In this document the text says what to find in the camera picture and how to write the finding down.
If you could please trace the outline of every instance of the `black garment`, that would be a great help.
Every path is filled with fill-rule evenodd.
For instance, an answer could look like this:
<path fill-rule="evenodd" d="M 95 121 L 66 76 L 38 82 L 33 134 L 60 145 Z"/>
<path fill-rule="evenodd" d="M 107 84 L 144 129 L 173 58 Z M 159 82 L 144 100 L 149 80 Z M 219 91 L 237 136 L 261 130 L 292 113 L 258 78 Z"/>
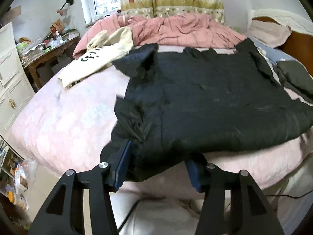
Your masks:
<path fill-rule="evenodd" d="M 260 150 L 307 131 L 313 107 L 290 99 L 251 40 L 236 49 L 157 53 L 152 44 L 114 61 L 130 81 L 100 161 L 130 139 L 127 179 L 143 181 L 192 152 Z"/>
<path fill-rule="evenodd" d="M 291 89 L 307 102 L 313 103 L 313 79 L 298 61 L 277 62 L 274 67 L 282 86 Z"/>

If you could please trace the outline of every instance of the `tiled floor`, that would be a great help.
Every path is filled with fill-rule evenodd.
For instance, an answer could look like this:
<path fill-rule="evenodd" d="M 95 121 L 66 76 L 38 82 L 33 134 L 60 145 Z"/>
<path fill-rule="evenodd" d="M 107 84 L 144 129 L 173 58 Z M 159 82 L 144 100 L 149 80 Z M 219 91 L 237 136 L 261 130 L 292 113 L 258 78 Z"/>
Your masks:
<path fill-rule="evenodd" d="M 39 209 L 44 203 L 46 197 L 57 183 L 58 178 L 50 174 L 44 167 L 39 166 L 36 173 L 35 183 L 30 186 L 29 190 L 25 192 L 27 197 L 29 209 L 27 213 L 31 221 L 34 220 Z M 89 215 L 89 194 L 84 191 L 84 220 L 85 220 L 85 234 L 91 235 L 91 224 Z"/>

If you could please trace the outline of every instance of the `silver screw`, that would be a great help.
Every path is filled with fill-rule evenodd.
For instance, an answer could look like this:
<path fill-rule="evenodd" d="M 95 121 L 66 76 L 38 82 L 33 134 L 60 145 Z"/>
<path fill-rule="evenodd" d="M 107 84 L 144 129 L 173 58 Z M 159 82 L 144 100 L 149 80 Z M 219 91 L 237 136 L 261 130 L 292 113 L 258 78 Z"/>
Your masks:
<path fill-rule="evenodd" d="M 71 176 L 74 174 L 74 171 L 72 169 L 68 169 L 66 172 L 65 172 L 65 175 L 67 176 Z"/>
<path fill-rule="evenodd" d="M 215 164 L 213 164 L 213 163 L 208 163 L 208 164 L 207 164 L 207 168 L 208 168 L 208 169 L 214 169 L 214 168 L 215 168 Z"/>
<path fill-rule="evenodd" d="M 106 162 L 103 162 L 103 163 L 100 163 L 100 164 L 99 164 L 99 167 L 100 167 L 101 169 L 104 169 L 104 168 L 106 168 L 106 167 L 108 167 L 108 166 L 109 166 L 109 164 L 106 163 Z"/>
<path fill-rule="evenodd" d="M 240 175 L 247 177 L 249 175 L 249 172 L 247 172 L 245 169 L 240 171 Z"/>

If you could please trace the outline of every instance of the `black cable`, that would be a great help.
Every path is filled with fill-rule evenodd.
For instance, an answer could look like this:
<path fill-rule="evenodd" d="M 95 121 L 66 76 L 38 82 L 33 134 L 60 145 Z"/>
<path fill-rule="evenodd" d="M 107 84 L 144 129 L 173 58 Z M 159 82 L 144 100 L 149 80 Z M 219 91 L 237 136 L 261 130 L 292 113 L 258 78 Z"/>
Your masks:
<path fill-rule="evenodd" d="M 118 228 L 118 233 L 121 232 L 121 230 L 123 229 L 123 227 L 125 226 L 126 222 L 128 221 L 129 217 L 131 216 L 131 214 L 134 212 L 134 210 L 136 209 L 136 207 L 138 206 L 139 202 L 142 202 L 142 201 L 160 201 L 160 200 L 163 200 L 165 199 L 165 197 L 161 197 L 161 198 L 153 198 L 153 197 L 147 197 L 147 198 L 142 198 L 142 199 L 139 199 L 137 200 L 132 208 L 130 209 L 130 211 L 128 212 L 127 216 L 125 217 L 125 219 L 123 220 L 122 224 L 119 226 Z"/>
<path fill-rule="evenodd" d="M 285 197 L 289 197 L 289 198 L 292 198 L 292 199 L 300 199 L 300 198 L 302 198 L 302 197 L 308 195 L 308 194 L 311 193 L 311 192 L 313 192 L 313 190 L 311 190 L 311 191 L 309 191 L 309 192 L 307 192 L 307 193 L 305 193 L 305 194 L 303 194 L 303 195 L 301 195 L 301 196 L 299 196 L 299 197 L 290 196 L 290 195 L 288 195 L 288 194 L 274 194 L 274 195 L 265 195 L 265 196 L 266 196 L 266 197 L 281 197 L 281 196 L 285 196 Z"/>

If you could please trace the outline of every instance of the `brown headboard panel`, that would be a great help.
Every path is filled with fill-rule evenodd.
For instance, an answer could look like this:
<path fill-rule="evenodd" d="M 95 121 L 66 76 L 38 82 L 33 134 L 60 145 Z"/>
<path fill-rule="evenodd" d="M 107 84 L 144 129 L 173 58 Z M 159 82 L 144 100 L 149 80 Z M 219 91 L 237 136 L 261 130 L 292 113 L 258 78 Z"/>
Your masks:
<path fill-rule="evenodd" d="M 256 17 L 254 19 L 278 24 L 270 17 Z M 313 36 L 292 31 L 287 41 L 278 48 L 298 59 L 313 76 Z"/>

